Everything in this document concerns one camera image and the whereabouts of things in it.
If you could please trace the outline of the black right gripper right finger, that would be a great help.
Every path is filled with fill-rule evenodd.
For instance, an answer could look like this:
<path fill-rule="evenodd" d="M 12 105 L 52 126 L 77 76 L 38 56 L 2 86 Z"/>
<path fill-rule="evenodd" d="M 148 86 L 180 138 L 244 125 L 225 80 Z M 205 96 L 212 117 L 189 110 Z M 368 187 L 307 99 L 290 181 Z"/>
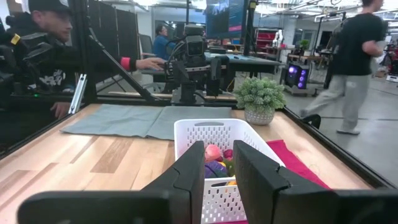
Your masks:
<path fill-rule="evenodd" d="M 328 190 L 235 141 L 236 181 L 249 224 L 398 224 L 398 190 Z"/>

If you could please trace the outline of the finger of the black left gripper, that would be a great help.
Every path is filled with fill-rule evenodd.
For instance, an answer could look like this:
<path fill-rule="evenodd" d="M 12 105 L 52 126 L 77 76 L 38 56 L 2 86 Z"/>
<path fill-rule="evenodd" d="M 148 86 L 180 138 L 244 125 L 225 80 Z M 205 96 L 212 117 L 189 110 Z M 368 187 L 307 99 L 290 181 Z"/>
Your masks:
<path fill-rule="evenodd" d="M 210 95 L 219 95 L 221 79 L 229 73 L 229 57 L 216 56 L 210 61 Z"/>
<path fill-rule="evenodd" d="M 174 82 L 180 85 L 180 90 L 183 91 L 186 84 L 189 84 L 189 76 L 186 71 L 185 65 L 182 61 L 172 62 L 172 72 Z"/>

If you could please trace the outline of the purple toy grape bunch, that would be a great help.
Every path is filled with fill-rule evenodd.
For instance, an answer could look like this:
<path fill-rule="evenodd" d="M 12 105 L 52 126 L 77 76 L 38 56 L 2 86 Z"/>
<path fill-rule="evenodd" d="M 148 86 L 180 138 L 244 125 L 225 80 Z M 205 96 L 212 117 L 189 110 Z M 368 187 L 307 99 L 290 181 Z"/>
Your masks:
<path fill-rule="evenodd" d="M 205 163 L 205 178 L 224 178 L 229 177 L 226 166 L 222 162 L 211 161 Z"/>

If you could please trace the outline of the pink toy peach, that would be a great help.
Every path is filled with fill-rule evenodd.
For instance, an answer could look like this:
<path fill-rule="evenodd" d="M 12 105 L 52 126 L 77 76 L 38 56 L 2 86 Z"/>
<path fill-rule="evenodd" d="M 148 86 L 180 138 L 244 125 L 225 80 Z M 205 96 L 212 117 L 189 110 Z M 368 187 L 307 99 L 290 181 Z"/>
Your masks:
<path fill-rule="evenodd" d="M 217 145 L 209 144 L 205 149 L 205 162 L 216 161 L 221 157 L 221 150 Z"/>

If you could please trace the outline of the person's hand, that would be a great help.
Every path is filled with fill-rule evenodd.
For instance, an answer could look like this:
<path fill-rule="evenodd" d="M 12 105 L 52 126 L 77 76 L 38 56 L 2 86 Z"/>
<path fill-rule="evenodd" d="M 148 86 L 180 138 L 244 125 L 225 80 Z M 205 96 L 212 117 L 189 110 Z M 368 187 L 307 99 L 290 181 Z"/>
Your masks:
<path fill-rule="evenodd" d="M 64 117 L 70 108 L 70 103 L 67 102 L 56 102 L 51 107 L 51 111 L 54 112 L 54 115 L 57 119 Z"/>
<path fill-rule="evenodd" d="M 136 68 L 138 70 L 163 70 L 166 61 L 162 58 L 151 57 L 136 61 Z"/>

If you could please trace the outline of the grey desk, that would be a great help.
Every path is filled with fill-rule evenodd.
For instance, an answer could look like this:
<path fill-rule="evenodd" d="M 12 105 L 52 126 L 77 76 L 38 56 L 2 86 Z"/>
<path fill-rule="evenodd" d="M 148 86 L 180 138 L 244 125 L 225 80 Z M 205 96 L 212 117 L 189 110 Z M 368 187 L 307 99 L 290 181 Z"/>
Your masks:
<path fill-rule="evenodd" d="M 273 60 L 266 60 L 263 58 L 235 55 L 235 54 L 211 54 L 205 52 L 206 60 L 216 56 L 227 56 L 229 58 L 229 66 L 235 72 L 259 72 L 259 73 L 274 73 L 276 67 L 282 65 L 280 62 Z"/>

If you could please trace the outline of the person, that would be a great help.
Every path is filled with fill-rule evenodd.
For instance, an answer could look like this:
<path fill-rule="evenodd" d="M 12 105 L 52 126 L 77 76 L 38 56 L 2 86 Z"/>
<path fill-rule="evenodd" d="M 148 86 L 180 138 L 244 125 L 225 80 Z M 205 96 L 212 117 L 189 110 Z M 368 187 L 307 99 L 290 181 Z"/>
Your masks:
<path fill-rule="evenodd" d="M 356 127 L 359 109 L 368 93 L 371 61 L 383 52 L 379 43 L 384 40 L 385 28 L 374 13 L 381 9 L 384 0 L 362 0 L 362 4 L 362 12 L 348 19 L 340 32 L 329 88 L 300 110 L 301 117 L 316 114 L 343 97 L 343 123 L 337 130 L 341 134 L 360 134 Z"/>
<path fill-rule="evenodd" d="M 67 0 L 28 0 L 29 14 L 34 22 L 54 39 L 65 45 L 70 40 L 71 10 Z M 54 90 L 62 92 L 72 92 L 75 90 L 76 72 L 80 71 L 80 56 L 74 48 L 67 48 L 61 52 L 61 56 L 68 59 L 71 65 L 49 65 L 45 82 L 50 84 Z M 16 109 L 17 121 L 22 124 L 44 126 L 57 118 L 51 111 L 49 103 L 34 103 L 33 111 L 28 112 L 23 109 Z"/>
<path fill-rule="evenodd" d="M 156 57 L 168 60 L 170 52 L 176 43 L 169 42 L 167 29 L 163 25 L 158 25 L 155 29 L 155 39 L 153 43 L 153 53 Z"/>

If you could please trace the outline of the computer monitor with blue screen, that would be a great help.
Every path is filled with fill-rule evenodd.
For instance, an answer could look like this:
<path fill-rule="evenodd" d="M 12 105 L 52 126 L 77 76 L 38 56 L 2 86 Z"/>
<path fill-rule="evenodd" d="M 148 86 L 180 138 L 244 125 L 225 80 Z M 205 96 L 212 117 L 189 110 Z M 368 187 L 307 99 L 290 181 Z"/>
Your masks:
<path fill-rule="evenodd" d="M 248 0 L 206 0 L 206 37 L 243 38 L 248 4 Z"/>

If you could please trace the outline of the green plant in patterned pot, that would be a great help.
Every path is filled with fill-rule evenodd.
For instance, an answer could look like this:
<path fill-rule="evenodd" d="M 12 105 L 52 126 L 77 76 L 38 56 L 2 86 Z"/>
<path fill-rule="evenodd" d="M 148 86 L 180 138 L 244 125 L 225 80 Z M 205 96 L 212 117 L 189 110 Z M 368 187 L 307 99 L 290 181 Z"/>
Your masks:
<path fill-rule="evenodd" d="M 244 110 L 250 124 L 268 125 L 275 111 L 285 106 L 284 86 L 268 78 L 245 78 L 233 91 L 236 107 Z"/>

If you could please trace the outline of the grey cloth mat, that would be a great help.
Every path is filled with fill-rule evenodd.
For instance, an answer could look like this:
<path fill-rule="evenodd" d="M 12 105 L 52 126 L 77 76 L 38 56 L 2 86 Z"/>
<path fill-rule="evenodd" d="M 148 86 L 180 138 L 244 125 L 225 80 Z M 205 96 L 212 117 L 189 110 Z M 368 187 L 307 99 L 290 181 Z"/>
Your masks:
<path fill-rule="evenodd" d="M 224 107 L 102 105 L 62 132 L 173 140 L 178 120 L 230 117 L 231 108 Z"/>

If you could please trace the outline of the white perforated plastic basket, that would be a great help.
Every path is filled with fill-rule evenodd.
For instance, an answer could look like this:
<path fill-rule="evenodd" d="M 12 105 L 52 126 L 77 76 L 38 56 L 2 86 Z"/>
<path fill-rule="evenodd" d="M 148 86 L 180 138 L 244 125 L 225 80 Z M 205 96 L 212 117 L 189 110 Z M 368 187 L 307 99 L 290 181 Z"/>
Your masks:
<path fill-rule="evenodd" d="M 261 138 L 241 119 L 183 119 L 174 123 L 175 158 L 181 157 L 196 141 L 217 145 L 221 150 L 233 148 L 242 140 L 280 165 L 284 163 Z M 201 224 L 248 224 L 238 187 L 233 177 L 205 179 Z"/>

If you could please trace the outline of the black room divider panel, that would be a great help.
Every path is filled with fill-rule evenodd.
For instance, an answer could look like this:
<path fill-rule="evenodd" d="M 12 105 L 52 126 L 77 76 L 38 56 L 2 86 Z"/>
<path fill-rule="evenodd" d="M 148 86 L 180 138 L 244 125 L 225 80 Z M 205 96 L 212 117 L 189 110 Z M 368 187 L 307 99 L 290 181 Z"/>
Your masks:
<path fill-rule="evenodd" d="M 113 57 L 139 59 L 137 16 L 109 3 L 88 0 L 88 15 L 96 38 Z"/>

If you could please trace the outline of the computer tower with purple lights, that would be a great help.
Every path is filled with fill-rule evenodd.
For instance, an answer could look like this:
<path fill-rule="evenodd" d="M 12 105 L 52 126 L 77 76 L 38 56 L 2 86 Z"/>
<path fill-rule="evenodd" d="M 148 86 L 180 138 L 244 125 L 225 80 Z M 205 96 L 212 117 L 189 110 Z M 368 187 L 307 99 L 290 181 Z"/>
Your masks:
<path fill-rule="evenodd" d="M 285 74 L 285 84 L 289 87 L 296 86 L 299 90 L 307 88 L 310 67 L 297 63 L 289 63 Z"/>

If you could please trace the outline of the black rounded clamp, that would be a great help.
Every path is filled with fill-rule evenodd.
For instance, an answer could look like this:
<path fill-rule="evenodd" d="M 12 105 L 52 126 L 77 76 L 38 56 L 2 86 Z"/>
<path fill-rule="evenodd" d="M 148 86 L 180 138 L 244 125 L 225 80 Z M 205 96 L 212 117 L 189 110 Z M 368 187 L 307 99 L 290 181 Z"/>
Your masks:
<path fill-rule="evenodd" d="M 302 118 L 302 121 L 304 123 L 307 123 L 307 124 L 317 128 L 317 129 L 319 129 L 322 119 L 321 119 L 321 116 L 318 115 L 318 114 L 311 114 L 311 115 L 308 115 L 308 116 L 304 116 Z"/>

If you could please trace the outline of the silver aluminium extrusion bar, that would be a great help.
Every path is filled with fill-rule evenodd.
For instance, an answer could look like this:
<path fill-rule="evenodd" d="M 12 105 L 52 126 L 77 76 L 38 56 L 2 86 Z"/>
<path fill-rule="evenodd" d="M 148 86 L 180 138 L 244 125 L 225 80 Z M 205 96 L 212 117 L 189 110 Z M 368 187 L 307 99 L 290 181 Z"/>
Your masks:
<path fill-rule="evenodd" d="M 87 75 L 86 74 L 81 74 L 78 83 L 75 89 L 74 96 L 72 98 L 72 102 L 70 104 L 68 114 L 75 114 L 76 112 L 79 111 L 81 101 L 84 96 L 84 91 L 86 88 L 86 83 L 87 83 Z"/>

